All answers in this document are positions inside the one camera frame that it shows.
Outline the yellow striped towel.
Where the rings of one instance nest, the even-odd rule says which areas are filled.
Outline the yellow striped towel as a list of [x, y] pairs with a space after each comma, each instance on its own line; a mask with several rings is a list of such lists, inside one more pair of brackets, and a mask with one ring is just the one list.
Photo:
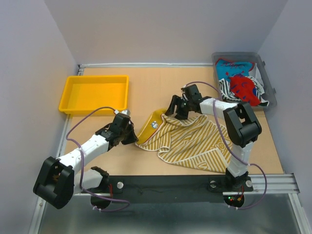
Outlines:
[[156, 152], [162, 161], [185, 168], [225, 173], [232, 146], [226, 127], [197, 114], [187, 120], [165, 115], [166, 109], [151, 113], [137, 135], [136, 146]]

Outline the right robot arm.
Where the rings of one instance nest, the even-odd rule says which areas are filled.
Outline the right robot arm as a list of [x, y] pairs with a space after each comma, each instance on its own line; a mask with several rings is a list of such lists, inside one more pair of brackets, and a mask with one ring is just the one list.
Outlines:
[[232, 147], [228, 147], [231, 157], [225, 175], [210, 181], [210, 191], [231, 192], [245, 186], [249, 180], [248, 166], [254, 142], [262, 132], [261, 125], [249, 103], [228, 103], [213, 97], [203, 97], [197, 86], [192, 84], [182, 89], [182, 96], [172, 97], [166, 115], [186, 120], [189, 112], [211, 115], [216, 120], [223, 119]]

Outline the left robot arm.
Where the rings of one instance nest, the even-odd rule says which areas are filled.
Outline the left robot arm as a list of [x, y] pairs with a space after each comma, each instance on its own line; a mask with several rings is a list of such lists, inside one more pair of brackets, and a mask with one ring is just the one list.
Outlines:
[[63, 208], [73, 195], [95, 189], [112, 190], [109, 174], [100, 167], [85, 171], [86, 164], [120, 143], [137, 142], [134, 125], [128, 114], [116, 113], [113, 122], [97, 130], [84, 144], [58, 158], [47, 158], [39, 171], [33, 193], [57, 209]]

